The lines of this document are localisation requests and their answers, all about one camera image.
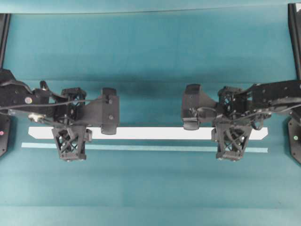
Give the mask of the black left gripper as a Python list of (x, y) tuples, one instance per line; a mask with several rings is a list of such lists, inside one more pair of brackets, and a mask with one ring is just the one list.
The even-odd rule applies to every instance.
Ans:
[(87, 93), (80, 88), (64, 89), (61, 92), (64, 101), (61, 106), (61, 123), (66, 125), (101, 125), (101, 133), (115, 135), (120, 123), (120, 99), (117, 90), (102, 88), (101, 94), (94, 100), (86, 100)]

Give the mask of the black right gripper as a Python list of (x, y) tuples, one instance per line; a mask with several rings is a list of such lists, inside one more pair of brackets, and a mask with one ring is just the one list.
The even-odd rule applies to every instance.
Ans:
[(181, 120), (185, 130), (197, 130), (198, 122), (242, 120), (242, 89), (225, 86), (212, 99), (199, 84), (189, 84), (182, 97)]

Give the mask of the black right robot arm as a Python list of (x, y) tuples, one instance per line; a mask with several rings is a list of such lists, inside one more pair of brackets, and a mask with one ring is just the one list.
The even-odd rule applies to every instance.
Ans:
[(254, 84), (243, 90), (225, 86), (218, 101), (207, 95), (199, 84), (186, 86), (182, 97), (181, 119), (185, 130), (197, 130), (201, 123), (217, 128), (256, 128), (271, 114), (290, 114), (301, 118), (301, 82), (299, 80)]

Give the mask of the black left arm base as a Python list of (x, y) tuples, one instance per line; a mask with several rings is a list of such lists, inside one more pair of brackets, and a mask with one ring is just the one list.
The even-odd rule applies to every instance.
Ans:
[(0, 157), (8, 149), (8, 138), (10, 133), (11, 118), (7, 115), (0, 115)]

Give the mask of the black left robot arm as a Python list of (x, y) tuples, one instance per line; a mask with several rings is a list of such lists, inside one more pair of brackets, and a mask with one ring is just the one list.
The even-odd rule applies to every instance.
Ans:
[(103, 88), (94, 100), (86, 100), (81, 88), (64, 89), (60, 94), (51, 91), (45, 81), (40, 88), (30, 89), (18, 81), (10, 70), (0, 71), (0, 111), (15, 111), (31, 121), (48, 124), (54, 128), (72, 126), (100, 127), (106, 135), (114, 135), (120, 123), (120, 102), (117, 91)]

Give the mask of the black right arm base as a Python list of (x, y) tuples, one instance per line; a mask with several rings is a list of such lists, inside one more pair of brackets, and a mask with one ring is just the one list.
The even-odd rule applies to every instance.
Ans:
[(301, 123), (291, 117), (288, 122), (288, 136), (291, 156), (301, 163)]

